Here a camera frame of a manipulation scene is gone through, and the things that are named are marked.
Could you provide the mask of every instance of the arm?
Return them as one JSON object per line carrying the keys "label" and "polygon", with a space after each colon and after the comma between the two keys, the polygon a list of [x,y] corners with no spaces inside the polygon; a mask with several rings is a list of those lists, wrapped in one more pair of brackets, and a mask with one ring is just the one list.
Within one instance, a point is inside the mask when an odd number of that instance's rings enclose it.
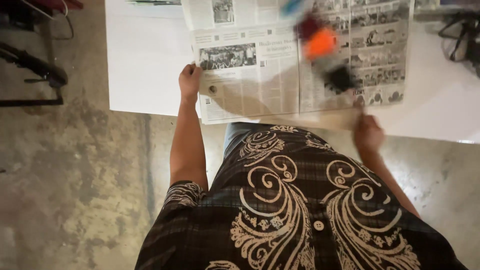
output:
{"label": "arm", "polygon": [[378,152],[384,139],[385,134],[374,117],[362,113],[355,127],[354,142],[363,164],[383,180],[406,210],[420,218],[417,210],[397,184]]}
{"label": "arm", "polygon": [[170,150],[170,185],[190,180],[208,191],[204,141],[195,110],[201,74],[202,69],[193,64],[179,76],[181,101]]}

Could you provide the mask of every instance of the right arm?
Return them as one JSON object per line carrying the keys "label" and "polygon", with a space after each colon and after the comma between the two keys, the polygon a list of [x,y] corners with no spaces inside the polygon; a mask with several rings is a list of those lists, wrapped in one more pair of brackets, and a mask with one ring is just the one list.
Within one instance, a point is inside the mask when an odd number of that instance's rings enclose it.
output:
{"label": "right arm", "polygon": [[385,139],[385,134],[373,116],[365,115],[362,112],[357,121],[353,139],[363,164],[383,180],[406,210],[420,218],[420,215],[407,195],[405,195],[395,181],[395,178],[393,178],[385,166],[384,160],[379,153],[380,146],[382,146]]}

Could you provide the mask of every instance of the hand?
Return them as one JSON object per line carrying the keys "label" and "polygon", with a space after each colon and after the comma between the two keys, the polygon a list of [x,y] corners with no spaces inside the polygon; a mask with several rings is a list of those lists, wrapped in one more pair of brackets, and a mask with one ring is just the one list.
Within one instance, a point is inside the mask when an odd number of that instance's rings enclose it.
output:
{"label": "hand", "polygon": [[183,68],[179,76],[181,101],[193,104],[197,102],[201,74],[202,68],[195,64],[188,64]]}
{"label": "hand", "polygon": [[353,132],[353,142],[360,154],[378,153],[378,150],[385,141],[385,133],[375,121],[372,115],[365,115],[363,112],[357,120]]}

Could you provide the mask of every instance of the left arm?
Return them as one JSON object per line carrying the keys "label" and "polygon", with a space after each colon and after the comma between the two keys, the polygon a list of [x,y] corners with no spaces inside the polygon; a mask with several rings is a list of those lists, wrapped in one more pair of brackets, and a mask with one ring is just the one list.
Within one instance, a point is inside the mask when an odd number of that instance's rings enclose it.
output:
{"label": "left arm", "polygon": [[181,101],[170,150],[170,185],[190,180],[206,192],[208,181],[205,148],[195,110],[201,74],[202,69],[193,64],[185,66],[179,76]]}

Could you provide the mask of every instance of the sleeve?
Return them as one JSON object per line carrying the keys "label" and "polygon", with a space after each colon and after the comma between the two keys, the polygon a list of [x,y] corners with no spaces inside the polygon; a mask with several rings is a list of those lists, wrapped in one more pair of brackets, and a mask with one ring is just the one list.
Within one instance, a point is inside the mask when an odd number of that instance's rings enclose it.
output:
{"label": "sleeve", "polygon": [[178,181],[168,189],[163,207],[140,249],[136,270],[162,268],[175,253],[176,245],[182,243],[189,213],[204,196],[203,189],[192,181]]}

